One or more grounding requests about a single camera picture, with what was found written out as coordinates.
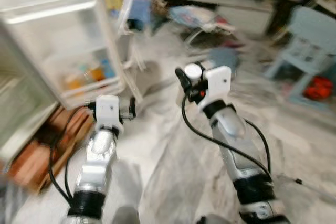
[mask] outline white refrigerator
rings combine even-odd
[[[0,7],[5,26],[65,107],[125,88],[103,0],[0,0]]]
[[[11,101],[8,94],[22,92],[29,101],[6,111],[14,116],[10,122],[2,115],[0,127],[8,130],[1,136],[0,160],[8,164],[55,101],[71,109],[101,94],[118,94],[125,77],[103,0],[0,0],[0,18],[7,33],[1,37],[13,44],[1,55],[0,94]]]

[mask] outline blue plastic stool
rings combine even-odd
[[[236,71],[239,65],[238,51],[234,48],[217,47],[210,51],[207,58],[213,64],[213,68],[227,66],[231,68],[232,78],[236,77]]]
[[[314,76],[323,73],[335,62],[336,20],[307,7],[296,7],[288,29],[292,33],[291,41],[279,53],[265,77],[273,79],[285,64],[297,67],[304,74],[291,89],[288,100],[328,110],[326,104],[311,101],[302,93]]]

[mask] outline red toy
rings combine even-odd
[[[328,98],[332,93],[332,83],[324,77],[314,77],[304,91],[304,96],[315,101]]]

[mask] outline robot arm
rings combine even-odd
[[[95,131],[86,147],[86,160],[77,178],[75,192],[64,223],[101,223],[102,209],[111,183],[116,142],[123,132],[123,119],[133,119],[135,99],[130,101],[128,113],[120,113],[119,98],[102,95],[88,107],[96,119]]]
[[[230,68],[222,66],[208,72],[198,63],[185,70],[176,69],[184,92],[209,119],[213,138],[230,145],[260,162],[250,128],[231,104],[223,98],[230,90]],[[240,202],[240,216],[246,223],[290,223],[282,202],[275,197],[272,180],[258,165],[241,155],[220,147],[228,174]]]

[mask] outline black cable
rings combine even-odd
[[[53,156],[53,152],[54,152],[55,146],[62,140],[62,138],[63,138],[63,136],[64,136],[64,134],[65,134],[65,132],[66,132],[66,130],[67,130],[67,128],[68,128],[68,124],[70,123],[70,121],[72,120],[72,118],[75,116],[75,114],[76,114],[80,109],[81,109],[81,107],[75,109],[75,110],[71,113],[71,115],[70,115],[70,117],[69,117],[69,119],[68,119],[66,125],[64,126],[64,128],[63,128],[63,130],[62,130],[62,132],[61,132],[59,135],[57,135],[57,136],[55,137],[53,143],[52,143],[51,146],[50,146],[50,156],[49,156],[49,175],[50,175],[50,180],[51,180],[52,184],[56,187],[56,189],[59,191],[59,193],[60,193],[60,194],[64,197],[64,199],[69,203],[69,205],[71,205],[71,198],[70,198],[70,197],[71,197],[71,193],[70,193],[70,196],[67,195],[67,194],[62,190],[62,188],[59,186],[59,184],[56,182],[54,173],[52,172],[52,171],[53,171],[53,157],[52,157],[52,156]]]
[[[268,147],[268,143],[267,143],[267,140],[264,136],[264,134],[261,132],[261,130],[251,121],[247,120],[247,119],[244,119],[246,123],[248,123],[249,125],[251,125],[255,130],[256,132],[258,132],[261,140],[263,141],[264,143],[264,147],[265,147],[265,151],[266,151],[266,158],[267,158],[267,169],[268,169],[268,172],[271,174],[272,173],[272,170],[271,170],[271,154],[269,152],[269,147]]]
[[[183,100],[182,100],[182,117],[183,117],[183,120],[185,122],[185,124],[188,126],[188,128],[193,131],[195,134],[209,140],[210,142],[213,142],[215,144],[218,144],[226,149],[229,149],[230,151],[233,151],[239,155],[241,155],[242,157],[250,160],[251,162],[253,162],[254,164],[256,164],[257,166],[259,166],[264,172],[265,174],[269,177],[270,181],[272,181],[272,177],[271,177],[271,174],[269,173],[269,171],[267,170],[267,168],[259,161],[257,161],[255,158],[251,157],[250,155],[228,145],[228,144],[225,144],[225,143],[222,143],[221,141],[217,140],[217,139],[214,139],[210,136],[207,136],[205,134],[203,134],[202,132],[200,132],[199,130],[197,130],[196,128],[194,128],[194,126],[189,122],[187,116],[186,116],[186,113],[185,113],[185,102],[186,102],[186,99],[189,95],[189,93],[194,89],[194,87],[191,87],[189,88],[185,94],[184,94],[184,97],[183,97]]]
[[[70,188],[69,188],[69,183],[68,183],[68,168],[69,168],[69,161],[71,159],[72,155],[70,155],[68,158],[67,158],[67,162],[65,164],[65,171],[64,171],[64,186],[65,186],[65,191],[67,192],[67,195],[70,199],[73,198],[72,194],[71,194],[71,191],[70,191]]]

